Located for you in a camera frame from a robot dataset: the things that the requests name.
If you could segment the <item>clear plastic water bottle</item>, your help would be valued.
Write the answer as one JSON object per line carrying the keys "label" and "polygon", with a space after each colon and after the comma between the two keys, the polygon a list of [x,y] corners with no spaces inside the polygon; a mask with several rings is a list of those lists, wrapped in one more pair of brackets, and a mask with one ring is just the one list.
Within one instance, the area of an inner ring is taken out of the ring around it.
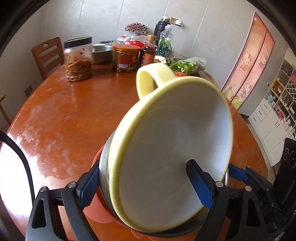
{"label": "clear plastic water bottle", "polygon": [[172,31],[172,26],[168,24],[165,26],[165,29],[160,33],[158,47],[157,47],[158,56],[162,56],[162,57],[167,56],[167,53],[173,38],[173,34],[171,31]]}

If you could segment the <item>dried flower bouquet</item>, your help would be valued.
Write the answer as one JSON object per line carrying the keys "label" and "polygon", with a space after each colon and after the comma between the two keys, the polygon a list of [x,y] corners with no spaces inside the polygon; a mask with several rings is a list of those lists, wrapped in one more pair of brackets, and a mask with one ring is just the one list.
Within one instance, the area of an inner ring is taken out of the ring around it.
{"label": "dried flower bouquet", "polygon": [[128,24],[125,27],[125,31],[132,32],[132,33],[138,33],[138,34],[147,34],[148,27],[144,24],[141,24],[139,22]]}

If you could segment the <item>deep steel bowl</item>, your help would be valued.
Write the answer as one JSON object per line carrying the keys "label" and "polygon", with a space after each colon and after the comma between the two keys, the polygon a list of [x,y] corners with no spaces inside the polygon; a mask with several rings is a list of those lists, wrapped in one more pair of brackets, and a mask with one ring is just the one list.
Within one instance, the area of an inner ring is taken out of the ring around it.
{"label": "deep steel bowl", "polygon": [[155,237],[178,237],[197,230],[208,210],[186,173],[194,159],[203,171],[222,181],[228,167],[233,132],[223,130],[142,131],[129,145],[119,168],[119,197],[112,199],[108,169],[112,138],[100,157],[100,182],[116,218],[121,207],[131,229]]}

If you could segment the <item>carrot rear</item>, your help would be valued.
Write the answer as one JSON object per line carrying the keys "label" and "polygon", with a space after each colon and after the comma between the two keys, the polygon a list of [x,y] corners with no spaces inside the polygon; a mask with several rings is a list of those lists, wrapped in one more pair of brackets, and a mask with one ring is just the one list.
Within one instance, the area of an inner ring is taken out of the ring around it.
{"label": "carrot rear", "polygon": [[183,72],[179,72],[179,71],[177,71],[177,72],[176,72],[176,76],[177,76],[177,77],[185,77],[185,76],[187,76],[187,74],[185,74],[185,73],[183,73]]}

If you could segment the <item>small steel basin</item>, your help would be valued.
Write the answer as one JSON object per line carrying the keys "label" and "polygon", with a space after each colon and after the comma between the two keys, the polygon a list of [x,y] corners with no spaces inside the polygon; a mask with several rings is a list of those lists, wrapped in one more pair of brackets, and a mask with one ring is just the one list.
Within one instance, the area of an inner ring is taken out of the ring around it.
{"label": "small steel basin", "polygon": [[92,45],[92,63],[95,65],[109,63],[112,60],[113,47],[106,44]]}

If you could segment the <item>wall power socket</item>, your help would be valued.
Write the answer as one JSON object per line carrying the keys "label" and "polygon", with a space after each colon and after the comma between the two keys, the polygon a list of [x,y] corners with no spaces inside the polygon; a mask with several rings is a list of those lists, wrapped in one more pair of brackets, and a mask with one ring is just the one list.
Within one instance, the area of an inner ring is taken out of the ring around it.
{"label": "wall power socket", "polygon": [[182,21],[177,18],[170,17],[170,24],[175,26],[181,26]]}

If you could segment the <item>red tissue pack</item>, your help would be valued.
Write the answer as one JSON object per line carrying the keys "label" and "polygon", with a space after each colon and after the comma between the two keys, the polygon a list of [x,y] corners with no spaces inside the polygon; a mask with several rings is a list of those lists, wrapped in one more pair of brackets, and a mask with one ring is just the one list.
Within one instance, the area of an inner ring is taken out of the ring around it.
{"label": "red tissue pack", "polygon": [[121,35],[119,38],[117,38],[117,41],[121,41],[124,44],[129,44],[142,48],[145,46],[146,39],[147,37],[145,35],[139,35],[134,37],[128,35]]}

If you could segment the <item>black thermos flask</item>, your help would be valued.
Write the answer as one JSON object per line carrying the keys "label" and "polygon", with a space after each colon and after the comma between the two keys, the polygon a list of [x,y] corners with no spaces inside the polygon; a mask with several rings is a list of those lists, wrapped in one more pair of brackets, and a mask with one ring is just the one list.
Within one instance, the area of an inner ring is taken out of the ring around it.
{"label": "black thermos flask", "polygon": [[159,43],[159,38],[160,38],[161,32],[163,32],[165,30],[165,26],[168,24],[170,24],[169,19],[162,19],[162,20],[158,21],[158,23],[156,24],[155,29],[154,29],[154,36],[157,37],[155,40],[156,46]]}

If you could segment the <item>pink hello kitty door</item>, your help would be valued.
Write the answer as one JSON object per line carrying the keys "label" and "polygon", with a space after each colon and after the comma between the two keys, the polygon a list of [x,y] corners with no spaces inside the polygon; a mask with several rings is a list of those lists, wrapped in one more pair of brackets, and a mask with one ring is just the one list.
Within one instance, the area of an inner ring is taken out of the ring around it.
{"label": "pink hello kitty door", "polygon": [[243,48],[222,87],[222,92],[236,109],[241,108],[257,84],[274,44],[271,33],[255,12]]}

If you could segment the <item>orange pig-shaped plate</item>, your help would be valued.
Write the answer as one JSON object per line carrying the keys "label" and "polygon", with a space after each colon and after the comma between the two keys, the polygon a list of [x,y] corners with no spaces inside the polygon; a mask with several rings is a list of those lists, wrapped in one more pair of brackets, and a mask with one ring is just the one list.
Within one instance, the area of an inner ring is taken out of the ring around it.
{"label": "orange pig-shaped plate", "polygon": [[90,218],[96,223],[100,223],[100,224],[116,223],[120,227],[124,227],[133,235],[133,237],[136,238],[136,240],[143,240],[144,237],[148,238],[148,240],[163,239],[163,237],[153,237],[151,235],[146,235],[146,234],[137,232],[129,228],[122,221],[116,218],[106,203],[103,192],[101,190],[101,186],[99,186],[99,188],[97,189],[91,204],[88,207],[84,208],[83,212],[87,218]]}

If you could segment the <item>brown wooden slat chair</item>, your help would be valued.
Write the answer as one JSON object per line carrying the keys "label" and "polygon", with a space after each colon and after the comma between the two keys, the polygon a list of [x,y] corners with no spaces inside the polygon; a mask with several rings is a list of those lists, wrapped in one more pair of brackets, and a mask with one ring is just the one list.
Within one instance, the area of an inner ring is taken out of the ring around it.
{"label": "brown wooden slat chair", "polygon": [[37,68],[43,80],[48,78],[48,74],[58,65],[63,65],[64,53],[61,39],[55,37],[42,42],[31,49]]}

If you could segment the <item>white shelf cabinet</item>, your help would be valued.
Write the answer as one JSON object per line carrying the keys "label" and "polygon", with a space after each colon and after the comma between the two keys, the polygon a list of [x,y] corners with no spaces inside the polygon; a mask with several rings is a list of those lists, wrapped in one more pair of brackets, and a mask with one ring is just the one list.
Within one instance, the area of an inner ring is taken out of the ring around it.
{"label": "white shelf cabinet", "polygon": [[268,165],[276,165],[285,139],[295,140],[295,55],[290,48],[275,80],[248,120],[263,146]]}

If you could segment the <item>red chili sauce jar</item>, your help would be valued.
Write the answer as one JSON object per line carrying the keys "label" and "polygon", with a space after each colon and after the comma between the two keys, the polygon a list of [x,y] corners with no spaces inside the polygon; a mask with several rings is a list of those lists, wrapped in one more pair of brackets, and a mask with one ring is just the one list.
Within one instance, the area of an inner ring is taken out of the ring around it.
{"label": "red chili sauce jar", "polygon": [[134,72],[138,65],[140,47],[129,44],[116,44],[112,52],[112,70]]}

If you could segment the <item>curved light wood chair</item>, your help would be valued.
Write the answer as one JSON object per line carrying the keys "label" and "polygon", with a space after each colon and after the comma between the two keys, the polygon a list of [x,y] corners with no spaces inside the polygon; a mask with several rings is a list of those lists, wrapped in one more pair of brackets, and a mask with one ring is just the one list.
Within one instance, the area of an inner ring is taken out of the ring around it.
{"label": "curved light wood chair", "polygon": [[11,125],[11,120],[10,120],[10,118],[8,117],[6,111],[4,110],[4,108],[3,108],[2,104],[1,104],[1,102],[2,102],[4,99],[5,99],[5,95],[3,94],[3,95],[1,95],[1,97],[0,97],[0,110],[1,110],[1,113],[2,113],[2,115],[3,115],[4,119],[5,119],[5,121],[6,121],[6,122],[8,123],[8,125],[10,126],[10,125]]}

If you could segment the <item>yellow bowl with handle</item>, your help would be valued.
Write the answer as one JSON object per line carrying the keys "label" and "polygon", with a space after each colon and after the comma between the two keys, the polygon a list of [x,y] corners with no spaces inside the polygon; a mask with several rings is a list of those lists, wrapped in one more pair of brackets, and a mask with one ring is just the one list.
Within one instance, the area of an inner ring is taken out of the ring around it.
{"label": "yellow bowl with handle", "polygon": [[139,232],[175,228],[202,210],[186,173],[193,159],[213,179],[226,173],[233,123],[222,92],[165,64],[137,71],[138,102],[118,125],[108,155],[109,193],[118,217]]}

